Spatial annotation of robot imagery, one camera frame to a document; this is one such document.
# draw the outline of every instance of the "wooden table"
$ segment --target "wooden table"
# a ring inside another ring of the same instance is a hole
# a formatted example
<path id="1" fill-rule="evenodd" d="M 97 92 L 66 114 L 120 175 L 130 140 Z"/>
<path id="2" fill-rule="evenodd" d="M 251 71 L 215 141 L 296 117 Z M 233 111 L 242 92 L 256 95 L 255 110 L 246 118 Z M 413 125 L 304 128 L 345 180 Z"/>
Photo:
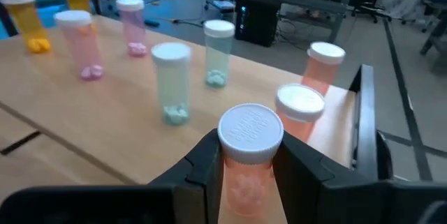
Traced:
<path id="1" fill-rule="evenodd" d="M 150 31 L 147 38 L 151 45 L 177 41 L 193 49 L 191 120 L 185 126 L 166 126 L 157 104 L 150 57 L 131 59 L 126 55 L 121 22 L 95 17 L 95 23 L 105 68 L 105 76 L 97 82 L 78 78 L 58 29 L 48 31 L 53 49 L 49 54 L 28 55 L 19 36 L 0 41 L 0 90 L 8 91 L 0 93 L 0 107 L 50 137 L 46 142 L 56 144 L 55 148 L 64 147 L 100 167 L 113 178 L 107 184 L 150 182 L 217 127 L 219 117 L 227 109 L 240 103 L 274 108 L 276 89 L 301 79 L 299 75 L 233 57 L 228 86 L 209 89 L 203 81 L 203 46 Z M 355 94 L 331 87 L 326 98 L 325 113 L 316 124 L 309 145 L 349 166 Z M 49 148 L 30 152 L 36 157 Z M 57 159 L 46 161 L 51 166 L 55 163 L 67 165 Z M 88 181 L 78 179 L 75 183 Z M 285 223 L 276 187 L 274 192 L 270 211 L 257 223 Z M 222 223 L 246 223 L 232 215 L 224 203 L 220 218 Z"/>

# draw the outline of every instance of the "light blue pill bottle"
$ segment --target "light blue pill bottle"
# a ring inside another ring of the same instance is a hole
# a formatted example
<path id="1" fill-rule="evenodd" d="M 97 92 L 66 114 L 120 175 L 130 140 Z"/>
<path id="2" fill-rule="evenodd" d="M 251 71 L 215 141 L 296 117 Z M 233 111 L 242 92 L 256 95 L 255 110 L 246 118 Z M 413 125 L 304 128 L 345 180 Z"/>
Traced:
<path id="1" fill-rule="evenodd" d="M 189 62 L 191 48 L 183 43 L 161 43 L 151 49 L 163 122 L 171 126 L 189 120 Z"/>
<path id="2" fill-rule="evenodd" d="M 210 20 L 203 24 L 203 30 L 206 44 L 205 83 L 214 88 L 225 87 L 235 25 L 223 20 Z"/>

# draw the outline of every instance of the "pink pill bottle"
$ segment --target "pink pill bottle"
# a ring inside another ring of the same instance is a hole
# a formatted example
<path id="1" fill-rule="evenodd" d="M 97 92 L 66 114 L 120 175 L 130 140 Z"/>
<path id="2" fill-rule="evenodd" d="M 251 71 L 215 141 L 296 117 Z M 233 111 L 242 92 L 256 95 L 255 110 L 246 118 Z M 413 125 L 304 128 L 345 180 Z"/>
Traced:
<path id="1" fill-rule="evenodd" d="M 333 44 L 315 42 L 307 50 L 309 61 L 301 83 L 325 96 L 343 62 L 345 51 Z"/>
<path id="2" fill-rule="evenodd" d="M 54 20 L 62 30 L 80 78 L 86 81 L 101 78 L 103 66 L 90 13 L 68 10 L 56 13 Z"/>
<path id="3" fill-rule="evenodd" d="M 315 122 L 323 114 L 323 96 L 301 84 L 285 84 L 278 89 L 274 103 L 284 130 L 307 142 Z"/>
<path id="4" fill-rule="evenodd" d="M 117 0 L 127 53 L 131 57 L 144 57 L 147 54 L 146 28 L 142 13 L 144 7 L 143 0 Z"/>
<path id="5" fill-rule="evenodd" d="M 241 104 L 222 115 L 217 129 L 228 206 L 239 215 L 258 216 L 270 196 L 272 159 L 284 134 L 281 119 L 263 105 Z"/>

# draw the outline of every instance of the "computer tower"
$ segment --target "computer tower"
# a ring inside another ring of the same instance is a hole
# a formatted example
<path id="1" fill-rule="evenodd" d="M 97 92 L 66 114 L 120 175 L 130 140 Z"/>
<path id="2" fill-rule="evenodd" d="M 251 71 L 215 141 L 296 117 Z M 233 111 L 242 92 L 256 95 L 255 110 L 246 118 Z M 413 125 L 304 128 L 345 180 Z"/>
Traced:
<path id="1" fill-rule="evenodd" d="M 239 0 L 236 32 L 238 40 L 271 46 L 275 40 L 280 3 L 265 0 Z"/>

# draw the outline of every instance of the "floor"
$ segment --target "floor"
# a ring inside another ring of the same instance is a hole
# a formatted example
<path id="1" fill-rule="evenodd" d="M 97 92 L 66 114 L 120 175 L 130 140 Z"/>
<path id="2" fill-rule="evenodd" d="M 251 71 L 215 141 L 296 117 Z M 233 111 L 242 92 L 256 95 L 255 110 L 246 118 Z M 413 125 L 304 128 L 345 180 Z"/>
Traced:
<path id="1" fill-rule="evenodd" d="M 158 5 L 151 5 L 153 1 L 158 1 Z M 148 3 L 145 9 L 146 18 L 152 18 L 161 23 L 153 30 L 201 45 L 204 44 L 202 28 L 190 24 L 173 24 L 160 18 L 188 20 L 196 24 L 200 24 L 202 20 L 220 18 L 220 14 L 213 8 L 204 11 L 205 0 L 145 0 L 145 2 Z M 40 10 L 39 14 L 46 26 L 53 25 L 51 17 L 53 12 L 58 10 L 59 7 Z M 293 7 L 284 6 L 281 9 L 282 12 L 287 10 L 293 10 Z M 105 15 L 114 16 L 112 12 L 106 12 Z M 308 47 L 308 43 L 304 42 L 324 40 L 330 32 L 300 23 L 295 24 L 295 28 L 289 24 L 280 24 L 280 26 L 283 31 L 288 31 L 288 36 L 298 43 L 291 45 L 278 42 L 272 47 L 262 47 L 235 40 L 233 54 L 302 74 L 307 62 L 305 49 Z M 393 21 L 390 23 L 390 34 L 393 37 L 423 144 L 447 151 L 443 128 L 443 115 L 447 114 L 445 99 L 447 77 L 431 74 L 428 64 L 430 59 L 436 57 L 436 52 L 431 50 L 426 57 L 419 55 L 427 34 L 421 33 L 417 26 L 404 26 L 399 21 Z M 376 85 L 376 127 L 399 139 L 410 140 L 411 136 L 393 68 L 390 43 L 382 21 L 374 24 L 368 17 L 348 15 L 335 43 L 343 47 L 347 53 L 346 60 L 339 69 L 335 85 L 348 88 L 360 64 L 373 66 Z M 404 179 L 419 180 L 413 147 L 394 141 L 389 142 L 389 145 L 393 155 L 395 174 Z M 427 155 L 427 159 L 434 180 L 447 181 L 447 173 L 444 169 L 447 159 L 431 154 Z"/>

